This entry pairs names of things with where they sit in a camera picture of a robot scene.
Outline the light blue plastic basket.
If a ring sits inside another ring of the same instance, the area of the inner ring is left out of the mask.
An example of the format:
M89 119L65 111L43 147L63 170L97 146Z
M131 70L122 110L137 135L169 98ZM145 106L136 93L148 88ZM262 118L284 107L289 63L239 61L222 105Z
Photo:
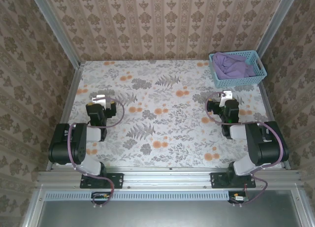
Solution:
M241 79L228 79L228 80L219 80L217 74L213 67L212 56L214 54L209 55L209 67L210 72L214 81L214 84L217 88L227 88L234 86L243 86L243 85L252 85L260 83L266 76L267 72L258 56L258 53L255 50L247 50L247 51L233 51L233 52L224 52L232 55L244 56L247 58L246 63L249 65L253 65L254 72L256 76L241 78Z

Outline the purple t-shirt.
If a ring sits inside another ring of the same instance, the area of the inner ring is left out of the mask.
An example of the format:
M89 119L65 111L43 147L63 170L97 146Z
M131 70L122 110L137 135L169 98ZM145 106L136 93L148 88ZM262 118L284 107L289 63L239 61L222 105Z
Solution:
M214 70L219 80L241 79L256 76L253 65L239 55L217 52L212 56Z

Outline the floral patterned table cover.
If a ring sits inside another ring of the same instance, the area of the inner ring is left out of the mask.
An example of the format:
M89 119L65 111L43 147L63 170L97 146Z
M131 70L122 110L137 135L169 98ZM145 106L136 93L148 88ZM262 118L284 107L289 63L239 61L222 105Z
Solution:
M218 167L244 157L247 143L223 136L218 116L205 111L217 89L207 60L90 61L69 117L86 123L86 104L97 95L119 101L103 142L87 155L106 166Z

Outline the small connector board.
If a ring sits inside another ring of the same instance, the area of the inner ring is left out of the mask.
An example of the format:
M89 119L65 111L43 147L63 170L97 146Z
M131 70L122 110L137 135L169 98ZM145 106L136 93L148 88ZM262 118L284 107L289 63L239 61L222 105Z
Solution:
M103 205L110 197L110 192L93 192L91 194L91 202L95 205Z
M249 197L245 191L228 192L228 196L228 202L231 204L243 204L244 202L249 201Z

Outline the grey metal panel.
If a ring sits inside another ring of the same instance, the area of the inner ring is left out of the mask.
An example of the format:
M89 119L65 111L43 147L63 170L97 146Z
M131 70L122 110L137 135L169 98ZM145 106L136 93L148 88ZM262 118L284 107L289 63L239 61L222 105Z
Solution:
M39 227L301 227L286 198L232 206L225 201L88 201L44 205Z

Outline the aluminium table side rail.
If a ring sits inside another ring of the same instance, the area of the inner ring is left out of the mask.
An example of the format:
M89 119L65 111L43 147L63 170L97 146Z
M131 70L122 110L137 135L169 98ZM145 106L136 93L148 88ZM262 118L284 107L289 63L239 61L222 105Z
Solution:
M273 115L273 112L272 112L272 108L271 108L271 105L270 105L270 102L269 102L269 99L268 99L265 87L263 85L263 82L260 82L258 84L258 86L259 86L260 94L261 94L262 101L263 101L263 104L264 104L264 107L265 107L266 116L267 116L268 120L274 121L275 118L274 118L274 115ZM290 167L290 164L289 164L288 161L281 162L281 164L282 164L283 168L285 168L287 170L291 170L291 167Z
M80 63L79 68L76 69L74 72L73 79L72 79L72 82L71 82L71 85L69 88L69 93L68 93L68 96L67 96L67 99L66 99L66 102L64 105L64 109L63 109L60 123L68 123L68 121L69 121L69 117L71 115L71 110L73 107L73 103L75 100L75 96L76 96L76 93L78 90L79 83L80 83L81 78L82 78L82 72L83 72L85 64L86 64L86 62Z

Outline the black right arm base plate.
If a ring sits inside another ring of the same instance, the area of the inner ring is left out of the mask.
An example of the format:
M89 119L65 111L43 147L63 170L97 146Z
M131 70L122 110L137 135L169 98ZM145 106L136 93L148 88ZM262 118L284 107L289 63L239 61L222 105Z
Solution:
M211 173L211 186L213 189L255 188L255 180L250 176L238 176L224 172Z

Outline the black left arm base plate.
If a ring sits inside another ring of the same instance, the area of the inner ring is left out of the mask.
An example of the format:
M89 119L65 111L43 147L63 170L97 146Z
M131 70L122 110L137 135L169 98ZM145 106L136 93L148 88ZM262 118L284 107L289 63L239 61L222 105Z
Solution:
M115 189L121 189L124 182L123 173L107 173L107 178L114 183ZM82 175L80 181L81 189L110 189L110 183L103 179L95 179L89 176Z

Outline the aluminium frame post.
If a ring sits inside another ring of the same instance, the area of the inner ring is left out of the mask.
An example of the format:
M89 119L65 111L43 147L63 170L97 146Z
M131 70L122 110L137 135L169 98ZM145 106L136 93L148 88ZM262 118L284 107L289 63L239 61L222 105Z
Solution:
M281 0L271 21L260 40L256 52L259 57L262 58L264 53L266 52L269 44L271 43L273 37L275 36L278 28L283 22L286 14L288 13L290 7L292 6L295 0Z
M68 59L72 63L75 70L78 70L80 67L81 60L79 59L77 53L74 50L74 47L71 45L69 37L66 36L63 26L60 21L57 19L57 15L48 3L48 0L34 0L39 10L43 14L46 22L52 29L54 35L56 36L58 42L66 53Z

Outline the aluminium mounting rail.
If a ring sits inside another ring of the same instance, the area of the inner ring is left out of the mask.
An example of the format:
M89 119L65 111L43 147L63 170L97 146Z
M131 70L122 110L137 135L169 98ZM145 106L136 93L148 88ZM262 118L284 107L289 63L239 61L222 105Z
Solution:
M145 168L108 167L109 173L123 173L123 190L201 190L210 189L210 174L226 172L225 168ZM256 177L268 182L270 190L290 190L302 187L296 170L267 168L258 171ZM40 172L37 186L54 189L79 189L81 174L71 167L55 166Z

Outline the aluminium frame bar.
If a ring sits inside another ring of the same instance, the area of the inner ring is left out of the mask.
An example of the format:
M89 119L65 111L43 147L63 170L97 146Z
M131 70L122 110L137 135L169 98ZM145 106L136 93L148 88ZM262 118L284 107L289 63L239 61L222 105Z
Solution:
M46 191L43 187L38 187L33 191L28 209L26 211L22 227L37 227L43 205L45 202Z
M291 194L301 227L315 227L315 215L305 190L295 187L291 190Z

